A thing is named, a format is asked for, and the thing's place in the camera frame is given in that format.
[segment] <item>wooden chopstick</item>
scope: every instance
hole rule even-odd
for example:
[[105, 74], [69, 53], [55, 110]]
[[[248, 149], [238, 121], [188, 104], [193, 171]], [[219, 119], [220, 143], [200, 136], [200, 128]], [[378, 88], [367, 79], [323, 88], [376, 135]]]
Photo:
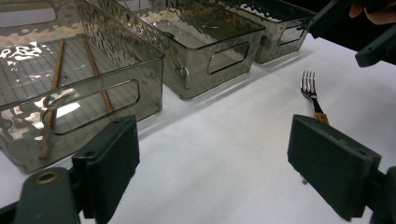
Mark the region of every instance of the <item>wooden chopstick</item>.
[[[56, 59], [55, 73], [53, 76], [52, 86], [51, 86], [53, 90], [59, 87], [59, 79], [61, 79], [63, 56], [64, 56], [64, 39], [62, 39], [61, 41], [61, 45], [59, 47], [59, 52], [58, 52], [58, 58]], [[48, 116], [49, 116], [49, 126], [51, 127], [51, 129], [53, 129], [53, 125], [55, 123], [55, 118], [56, 118], [56, 110], [51, 110]], [[38, 159], [46, 160], [50, 155], [50, 142], [49, 142], [50, 133], [45, 129], [43, 129], [41, 132], [43, 134], [43, 139], [41, 139]]]
[[[92, 70], [93, 70], [94, 74], [96, 76], [98, 76], [100, 74], [100, 72], [99, 72], [98, 67], [96, 66], [95, 59], [92, 55], [90, 44], [88, 43], [87, 37], [84, 34], [82, 35], [82, 39], [84, 40], [84, 45], [85, 45], [85, 48], [87, 49], [88, 57], [90, 58]], [[103, 100], [105, 101], [107, 112], [108, 113], [113, 112], [114, 106], [113, 106], [113, 104], [111, 104], [110, 97], [108, 96], [107, 91], [102, 91], [102, 97], [103, 97]]]

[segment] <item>fork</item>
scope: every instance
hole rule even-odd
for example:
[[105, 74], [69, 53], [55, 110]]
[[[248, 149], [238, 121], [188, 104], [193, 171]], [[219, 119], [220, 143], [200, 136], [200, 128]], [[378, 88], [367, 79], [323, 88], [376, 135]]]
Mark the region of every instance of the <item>fork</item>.
[[303, 96], [309, 98], [314, 104], [315, 118], [329, 124], [327, 115], [323, 113], [318, 103], [317, 91], [315, 90], [315, 73], [304, 71], [300, 89]]

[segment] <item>gray container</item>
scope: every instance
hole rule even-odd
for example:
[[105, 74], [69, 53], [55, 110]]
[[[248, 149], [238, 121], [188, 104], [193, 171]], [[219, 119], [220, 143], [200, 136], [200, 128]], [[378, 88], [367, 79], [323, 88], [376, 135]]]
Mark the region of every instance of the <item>gray container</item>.
[[279, 0], [207, 0], [265, 26], [254, 61], [266, 63], [298, 51], [315, 13]]
[[246, 73], [263, 26], [205, 0], [155, 0], [148, 8], [100, 0], [101, 8], [164, 54], [163, 82], [182, 99]]
[[162, 109], [163, 54], [90, 2], [16, 0], [0, 8], [3, 18], [21, 19], [0, 27], [0, 148], [22, 172], [76, 152], [115, 118]]

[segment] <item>hand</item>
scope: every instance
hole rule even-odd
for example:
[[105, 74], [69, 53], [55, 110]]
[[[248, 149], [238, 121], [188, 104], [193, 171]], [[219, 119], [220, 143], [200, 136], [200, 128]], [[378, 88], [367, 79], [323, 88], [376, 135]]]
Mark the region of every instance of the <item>hand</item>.
[[393, 23], [396, 22], [396, 10], [389, 9], [393, 6], [396, 6], [396, 0], [389, 0], [385, 9], [377, 11], [375, 13], [367, 13], [362, 3], [355, 3], [349, 10], [349, 17], [355, 18], [364, 11], [367, 18], [376, 25]]

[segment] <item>white tablecloth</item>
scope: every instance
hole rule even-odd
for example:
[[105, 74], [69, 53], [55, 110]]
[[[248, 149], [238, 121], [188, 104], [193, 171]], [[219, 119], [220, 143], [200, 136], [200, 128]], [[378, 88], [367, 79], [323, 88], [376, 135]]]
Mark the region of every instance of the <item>white tablecloth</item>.
[[[299, 87], [309, 70], [330, 124], [382, 155], [381, 172], [396, 165], [396, 66], [359, 68], [355, 53], [308, 36], [299, 52], [191, 101], [164, 86], [163, 111], [138, 123], [141, 162], [111, 223], [345, 223], [302, 183], [287, 150], [293, 114], [313, 115]], [[27, 175], [1, 154], [0, 176], [3, 207]]]

